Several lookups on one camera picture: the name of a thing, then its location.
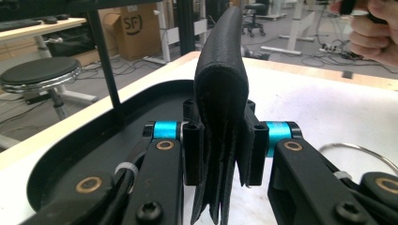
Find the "stool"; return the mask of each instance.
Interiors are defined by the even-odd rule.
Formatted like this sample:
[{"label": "stool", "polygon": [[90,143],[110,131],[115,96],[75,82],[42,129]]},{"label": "stool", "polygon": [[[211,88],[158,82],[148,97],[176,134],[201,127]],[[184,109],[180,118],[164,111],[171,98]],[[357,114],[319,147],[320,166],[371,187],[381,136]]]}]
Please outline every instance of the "stool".
[{"label": "stool", "polygon": [[43,58],[6,70],[0,76],[5,92],[27,94],[47,91],[54,102],[59,119],[68,117],[64,102],[55,91],[62,83],[74,79],[81,72],[78,60],[69,57]]},{"label": "stool", "polygon": [[264,32],[263,24],[255,22],[255,13],[256,10],[261,10],[261,9],[267,9],[267,6],[264,4],[259,4],[259,3],[253,3],[253,4],[248,4],[245,6],[245,9],[250,9],[253,11],[253,16],[252,16],[252,22],[245,22],[242,26],[242,35],[245,34],[245,28],[248,29],[248,32],[250,34],[250,37],[254,37],[254,34],[252,33],[253,29],[260,29],[260,34],[262,36],[265,36],[266,33]]}]

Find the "stool leg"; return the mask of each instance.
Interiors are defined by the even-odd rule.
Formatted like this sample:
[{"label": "stool leg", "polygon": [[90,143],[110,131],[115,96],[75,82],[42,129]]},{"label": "stool leg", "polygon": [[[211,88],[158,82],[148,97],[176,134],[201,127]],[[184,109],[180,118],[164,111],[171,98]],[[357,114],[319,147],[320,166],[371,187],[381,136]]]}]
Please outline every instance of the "stool leg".
[{"label": "stool leg", "polygon": [[63,120],[68,117],[67,112],[64,109],[64,102],[62,101],[61,97],[55,92],[54,89],[47,90],[50,97],[53,99],[54,102],[54,109],[58,114],[60,120]]}]

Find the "gray carpet floor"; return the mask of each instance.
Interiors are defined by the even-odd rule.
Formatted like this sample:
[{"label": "gray carpet floor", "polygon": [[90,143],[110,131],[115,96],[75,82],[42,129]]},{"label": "gray carpet floor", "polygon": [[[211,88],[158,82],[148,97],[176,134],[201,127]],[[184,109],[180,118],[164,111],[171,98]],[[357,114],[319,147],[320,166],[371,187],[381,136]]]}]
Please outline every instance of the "gray carpet floor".
[{"label": "gray carpet floor", "polygon": [[[286,13],[286,16],[277,21],[259,19],[258,22],[264,25],[266,36],[263,37],[258,31],[254,31],[254,37],[250,37],[248,34],[242,36],[242,44],[254,54],[268,54],[270,61],[338,71],[348,70],[383,78],[396,79],[398,76],[398,68],[384,67],[372,61],[343,59],[340,54],[320,52],[321,43],[333,44],[341,50],[349,51],[349,44],[346,44],[347,33],[344,31],[346,22],[342,22],[340,18],[336,18],[326,11],[322,13],[321,7],[316,11],[313,25],[308,32],[308,36],[315,38],[315,41],[298,41],[296,44],[295,50],[302,51],[302,55],[262,51],[261,46],[282,49],[287,47],[287,39],[278,38],[278,35],[289,34],[293,11],[292,7],[283,9],[282,13]],[[171,47],[171,56],[172,59],[179,57],[178,47]],[[111,63],[118,89],[143,78],[160,67],[142,60],[129,62],[117,56],[111,59]],[[108,96],[100,63],[85,67],[85,72],[79,79],[67,83],[66,87],[68,90],[99,98]],[[69,114],[77,113],[88,106],[81,101],[67,97],[64,100]],[[0,106],[0,134],[19,141],[23,141],[59,121],[50,100],[27,105],[21,96],[4,94],[0,96]]]}]

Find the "white table surface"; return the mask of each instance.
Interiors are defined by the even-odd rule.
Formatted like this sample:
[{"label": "white table surface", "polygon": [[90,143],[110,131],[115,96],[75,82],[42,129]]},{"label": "white table surface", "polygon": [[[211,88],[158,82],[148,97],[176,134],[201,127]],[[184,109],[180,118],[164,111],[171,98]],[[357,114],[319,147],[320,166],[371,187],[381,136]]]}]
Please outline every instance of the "white table surface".
[{"label": "white table surface", "polygon": [[[155,72],[123,88],[122,101],[156,83],[192,79],[196,59],[169,72]],[[260,120],[295,121],[315,148],[326,143],[355,143],[398,163],[398,93],[355,84],[326,81],[286,72],[246,66],[249,99]],[[112,109],[105,98],[66,120],[0,154],[0,220],[17,224],[34,212],[26,199],[26,183],[39,158],[58,140]],[[363,173],[392,170],[376,158],[347,149],[326,152],[341,170],[358,182]],[[267,158],[263,186],[240,187],[237,173],[231,197],[230,224],[276,224],[267,196],[272,159]],[[194,188],[185,189],[184,224],[190,224]],[[196,224],[211,224],[205,211]]]}]

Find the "blue cylindrical spacer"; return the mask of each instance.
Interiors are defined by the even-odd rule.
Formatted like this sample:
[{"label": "blue cylindrical spacer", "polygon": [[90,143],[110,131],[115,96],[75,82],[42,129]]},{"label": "blue cylindrical spacer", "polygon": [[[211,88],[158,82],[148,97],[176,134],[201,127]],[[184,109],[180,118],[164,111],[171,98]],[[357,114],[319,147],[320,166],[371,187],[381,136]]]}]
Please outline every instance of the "blue cylindrical spacer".
[{"label": "blue cylindrical spacer", "polygon": [[290,126],[286,122],[266,122],[269,128],[269,147],[268,147],[268,158],[273,158],[275,144],[285,138],[292,138],[292,132]]},{"label": "blue cylindrical spacer", "polygon": [[153,131],[154,139],[176,139],[176,121],[157,121]]}]

